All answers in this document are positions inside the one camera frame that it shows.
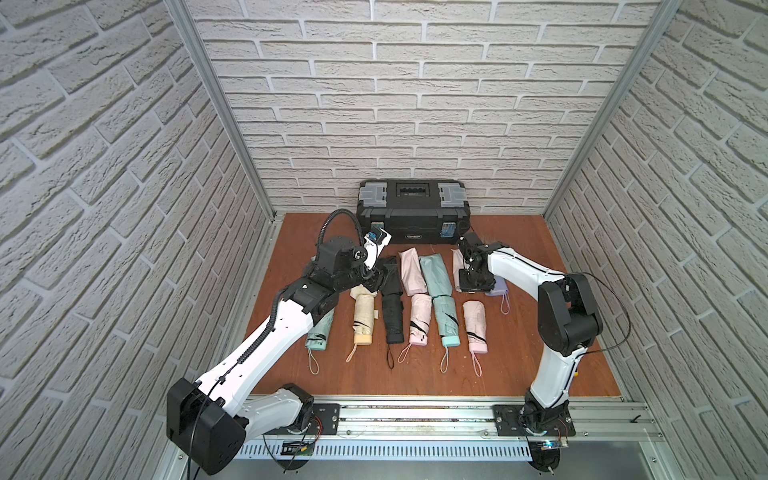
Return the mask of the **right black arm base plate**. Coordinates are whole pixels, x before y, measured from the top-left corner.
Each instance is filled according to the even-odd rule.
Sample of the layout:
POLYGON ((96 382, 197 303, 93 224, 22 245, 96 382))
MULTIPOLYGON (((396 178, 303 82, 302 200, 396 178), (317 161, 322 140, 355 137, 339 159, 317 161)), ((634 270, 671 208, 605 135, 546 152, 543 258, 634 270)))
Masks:
POLYGON ((570 437, 576 434, 569 402, 541 408, 535 402, 494 405, 492 412, 497 435, 570 437))

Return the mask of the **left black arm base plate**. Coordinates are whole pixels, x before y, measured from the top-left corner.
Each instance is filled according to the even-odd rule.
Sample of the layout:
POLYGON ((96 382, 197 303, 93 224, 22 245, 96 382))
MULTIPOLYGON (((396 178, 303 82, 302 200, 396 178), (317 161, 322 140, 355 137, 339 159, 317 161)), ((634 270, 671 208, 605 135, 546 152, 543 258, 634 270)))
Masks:
POLYGON ((314 403, 310 410, 303 408, 293 424, 272 429, 267 435, 336 435, 340 409, 341 405, 338 403, 314 403))

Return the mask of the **black umbrella sleeve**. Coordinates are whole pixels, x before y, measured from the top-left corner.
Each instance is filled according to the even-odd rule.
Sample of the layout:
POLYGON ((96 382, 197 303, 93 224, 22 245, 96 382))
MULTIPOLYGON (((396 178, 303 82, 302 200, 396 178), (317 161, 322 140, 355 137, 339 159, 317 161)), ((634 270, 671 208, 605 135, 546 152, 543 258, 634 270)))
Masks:
POLYGON ((383 271, 383 280, 379 292, 383 297, 395 295, 400 297, 403 294, 401 285, 399 263, 396 256, 385 257, 381 260, 383 271))

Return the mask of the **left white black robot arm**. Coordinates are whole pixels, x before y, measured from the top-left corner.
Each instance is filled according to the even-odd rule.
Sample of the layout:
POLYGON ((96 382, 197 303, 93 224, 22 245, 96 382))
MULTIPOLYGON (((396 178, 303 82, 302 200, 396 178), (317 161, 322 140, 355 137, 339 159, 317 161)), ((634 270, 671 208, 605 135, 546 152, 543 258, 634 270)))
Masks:
POLYGON ((381 265, 327 273, 315 263, 278 292, 267 319, 232 353, 197 380, 177 380, 166 397, 166 435, 206 474, 223 470, 250 438, 289 427, 303 431, 313 398, 287 384, 246 413, 247 397, 299 339, 335 308, 341 293, 359 285, 377 290, 381 265))

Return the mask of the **mint green sleeved umbrella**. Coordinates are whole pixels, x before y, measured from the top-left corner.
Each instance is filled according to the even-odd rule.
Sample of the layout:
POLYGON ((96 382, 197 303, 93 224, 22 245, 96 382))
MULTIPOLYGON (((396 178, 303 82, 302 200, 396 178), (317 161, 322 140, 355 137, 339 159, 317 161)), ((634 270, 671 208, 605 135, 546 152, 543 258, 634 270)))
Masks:
POLYGON ((452 296, 439 295, 432 299, 438 334, 445 349, 439 370, 445 374, 449 364, 449 350, 460 345, 459 321, 456 304, 452 296))

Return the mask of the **cream sleeved umbrella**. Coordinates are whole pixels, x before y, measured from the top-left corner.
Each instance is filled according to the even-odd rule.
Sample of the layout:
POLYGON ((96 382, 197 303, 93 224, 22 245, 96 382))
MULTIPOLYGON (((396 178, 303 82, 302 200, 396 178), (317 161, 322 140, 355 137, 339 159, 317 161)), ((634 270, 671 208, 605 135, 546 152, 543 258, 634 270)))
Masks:
POLYGON ((378 318, 378 311, 375 309, 375 297, 361 296, 357 300, 354 299, 353 347, 346 358, 347 363, 352 361, 360 346, 372 344, 374 323, 378 318))

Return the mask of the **light pink sleeved umbrella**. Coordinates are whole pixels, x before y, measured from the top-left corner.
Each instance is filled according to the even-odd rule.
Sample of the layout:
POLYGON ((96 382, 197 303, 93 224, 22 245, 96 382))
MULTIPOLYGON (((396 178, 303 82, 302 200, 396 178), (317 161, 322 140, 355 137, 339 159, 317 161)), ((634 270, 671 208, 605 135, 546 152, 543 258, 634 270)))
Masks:
POLYGON ((483 370, 479 356, 488 353, 488 342, 486 339, 487 322, 484 304, 478 300, 466 301, 463 304, 463 317, 473 370, 475 375, 480 378, 483 370))

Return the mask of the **lavender sleeved umbrella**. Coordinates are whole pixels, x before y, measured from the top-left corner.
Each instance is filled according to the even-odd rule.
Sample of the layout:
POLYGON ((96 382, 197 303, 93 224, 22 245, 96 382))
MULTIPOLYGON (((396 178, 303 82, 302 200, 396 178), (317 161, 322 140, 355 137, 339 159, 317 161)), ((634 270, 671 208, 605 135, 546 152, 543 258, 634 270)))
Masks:
POLYGON ((510 300, 509 300, 509 287, 506 280, 496 275, 494 277, 494 285, 490 291, 485 293, 486 296, 500 299, 500 312, 503 315, 510 313, 510 300))

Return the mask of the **black sleeved umbrella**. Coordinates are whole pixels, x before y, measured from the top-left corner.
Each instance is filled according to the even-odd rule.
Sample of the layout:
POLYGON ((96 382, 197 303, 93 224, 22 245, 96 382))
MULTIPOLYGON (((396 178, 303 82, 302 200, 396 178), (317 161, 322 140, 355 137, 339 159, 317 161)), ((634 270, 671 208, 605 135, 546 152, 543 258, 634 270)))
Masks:
POLYGON ((403 333, 403 303, 401 297, 396 294, 388 294, 382 297, 383 320, 386 333, 386 361, 390 370, 395 366, 392 346, 405 342, 403 333))

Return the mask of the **cream umbrella sleeve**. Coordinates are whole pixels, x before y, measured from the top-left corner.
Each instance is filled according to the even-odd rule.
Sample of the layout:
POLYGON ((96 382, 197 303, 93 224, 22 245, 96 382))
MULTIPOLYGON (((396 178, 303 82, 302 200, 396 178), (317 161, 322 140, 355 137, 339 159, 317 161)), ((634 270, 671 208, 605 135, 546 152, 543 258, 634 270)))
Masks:
POLYGON ((357 286, 353 287, 353 288, 352 288, 352 289, 349 291, 349 293, 350 293, 350 296, 351 296, 353 299, 355 299, 355 300, 357 300, 357 299, 358 299, 359 297, 361 297, 361 296, 371 296, 371 297, 375 297, 375 296, 377 295, 377 293, 376 293, 375 291, 370 291, 370 290, 368 290, 368 289, 367 289, 365 286, 363 286, 363 285, 357 285, 357 286))

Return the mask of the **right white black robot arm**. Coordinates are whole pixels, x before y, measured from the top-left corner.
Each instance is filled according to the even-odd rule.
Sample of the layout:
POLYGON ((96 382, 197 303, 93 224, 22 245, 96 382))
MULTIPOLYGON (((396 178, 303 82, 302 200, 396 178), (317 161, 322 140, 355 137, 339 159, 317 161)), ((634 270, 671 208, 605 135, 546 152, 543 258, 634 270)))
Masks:
POLYGON ((484 243, 474 233, 460 237, 458 248, 465 263, 459 270, 462 290, 488 292, 500 277, 537 301, 543 352, 518 422, 527 433, 543 436, 565 422, 578 366, 603 330, 589 280, 540 265, 500 242, 484 243))

